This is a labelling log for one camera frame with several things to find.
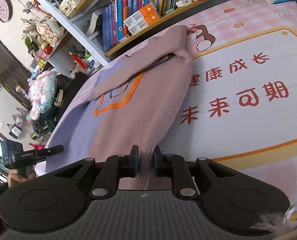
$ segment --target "bookshelf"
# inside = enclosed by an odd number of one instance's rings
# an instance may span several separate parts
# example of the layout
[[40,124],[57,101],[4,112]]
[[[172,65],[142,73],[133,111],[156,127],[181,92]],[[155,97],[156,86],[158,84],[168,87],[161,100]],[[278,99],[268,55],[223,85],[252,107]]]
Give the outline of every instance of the bookshelf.
[[115,45],[113,48],[111,48],[110,50],[105,52],[104,55],[106,57],[111,56],[113,53],[117,52],[119,49],[121,49],[122,47],[124,47],[125,45],[127,45],[128,43],[133,41],[134,39],[138,38],[139,36],[143,35],[144,33],[148,32],[149,30],[153,29],[154,27],[156,27],[156,26],[160,25],[161,23],[166,22],[167,20],[172,19],[173,17],[183,13],[184,11],[187,11],[187,10],[189,10],[189,9],[191,9],[191,8],[201,4],[201,3],[204,3],[206,1],[209,1],[209,0],[195,1],[195,2],[192,2],[191,4],[189,4],[187,6],[177,8],[176,10],[172,11],[169,14],[163,15],[160,20],[158,20],[157,22],[153,23],[150,26],[147,26],[145,29],[139,31],[138,33],[135,33],[134,35],[131,35],[130,37],[128,37],[122,43],[119,43],[119,44]]
[[188,6],[177,8],[173,12],[164,15],[159,21],[148,26],[147,28],[139,31],[138,33],[130,36],[122,43],[117,44],[107,52],[103,50],[103,39],[102,35],[97,35],[97,33],[92,34],[90,37],[85,36],[87,30],[87,21],[90,20],[91,14],[94,9],[105,6],[110,0],[82,0],[78,6],[72,11],[69,17],[65,17],[56,7],[54,3],[49,2],[49,0],[37,0],[41,4],[41,8],[48,11],[52,16],[81,44],[83,45],[95,59],[97,59],[103,66],[107,65],[111,60],[113,60],[118,51],[121,49],[126,49],[126,45],[132,46],[136,43],[136,39],[141,37],[143,34],[151,34],[154,32],[154,28],[159,29],[159,25],[164,22],[171,22],[175,24],[178,22],[176,16],[179,16],[183,12],[194,8],[204,2],[210,0],[199,0],[191,3]]

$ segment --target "cartoon print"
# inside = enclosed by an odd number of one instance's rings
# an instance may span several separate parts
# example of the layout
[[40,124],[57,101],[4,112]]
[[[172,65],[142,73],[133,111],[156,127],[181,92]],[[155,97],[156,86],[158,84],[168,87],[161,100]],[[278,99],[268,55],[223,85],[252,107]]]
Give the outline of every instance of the cartoon print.
[[187,49],[189,46],[193,45],[197,40],[199,43],[196,46],[196,49],[201,52],[207,50],[215,42],[215,37],[208,33],[205,25],[195,25],[190,24],[187,26],[186,31],[186,45]]
[[123,85],[111,90],[111,93],[110,93],[110,98],[113,98],[113,97],[118,97],[120,96],[121,94],[123,94],[127,88],[128,88],[128,85],[130,84],[131,80],[129,80],[128,82],[124,83]]
[[229,12],[232,12],[232,11],[234,11],[235,10],[235,8],[227,8],[227,9],[225,9],[223,12],[224,13],[229,13]]
[[252,5],[256,5],[256,4],[263,4],[266,3],[266,1],[264,0],[248,0],[247,1],[247,6],[252,6]]
[[[137,74],[137,76],[127,81],[120,87],[117,87],[101,95],[99,98],[99,104],[94,109],[93,114],[95,116],[99,116],[101,113],[104,113],[106,111],[125,106],[131,100],[134,92],[137,90],[144,73],[145,71],[141,71]],[[110,100],[112,98],[115,98],[115,100],[112,101],[109,105],[105,103],[103,104],[104,101]]]
[[212,22],[213,25],[219,25],[222,23],[226,23],[228,20],[227,19],[216,19],[214,22]]
[[239,27],[242,27],[242,26],[244,26],[243,23],[236,23],[233,27],[238,29]]
[[276,12],[275,14],[278,14],[279,16],[281,17],[284,17],[285,15],[286,16],[291,16],[291,12],[290,11],[282,11],[282,10],[279,10],[278,12]]

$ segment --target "white shelf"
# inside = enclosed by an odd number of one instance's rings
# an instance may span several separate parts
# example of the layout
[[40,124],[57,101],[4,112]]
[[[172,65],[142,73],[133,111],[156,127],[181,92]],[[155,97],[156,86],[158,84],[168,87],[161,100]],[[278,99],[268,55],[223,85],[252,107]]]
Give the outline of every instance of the white shelf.
[[86,14],[81,13],[72,19],[67,19],[54,4],[49,0],[37,0],[41,7],[53,15],[53,17],[69,32],[77,41],[83,45],[103,66],[110,62],[109,58],[105,57],[103,47],[99,42],[92,42],[83,32],[86,31],[86,21],[90,20],[91,12]]

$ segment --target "stuffed animal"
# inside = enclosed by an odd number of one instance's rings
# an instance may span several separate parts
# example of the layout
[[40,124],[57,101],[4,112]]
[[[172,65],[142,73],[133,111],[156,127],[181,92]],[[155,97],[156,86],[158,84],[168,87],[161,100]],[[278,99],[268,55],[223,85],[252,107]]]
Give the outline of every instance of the stuffed animal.
[[55,76],[56,72],[44,71],[31,81],[28,91],[32,101],[32,109],[29,112],[33,120],[37,120],[41,113],[45,113],[53,103],[55,95]]

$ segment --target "metal screw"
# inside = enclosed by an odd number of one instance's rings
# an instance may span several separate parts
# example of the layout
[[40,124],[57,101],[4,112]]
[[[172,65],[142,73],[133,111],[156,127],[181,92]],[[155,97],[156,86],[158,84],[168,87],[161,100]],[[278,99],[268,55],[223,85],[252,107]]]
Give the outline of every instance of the metal screw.
[[92,190],[92,194],[97,197],[103,197],[107,194],[107,190],[104,188],[96,188]]
[[182,196],[193,196],[196,193],[195,189],[192,188],[182,188],[180,194]]

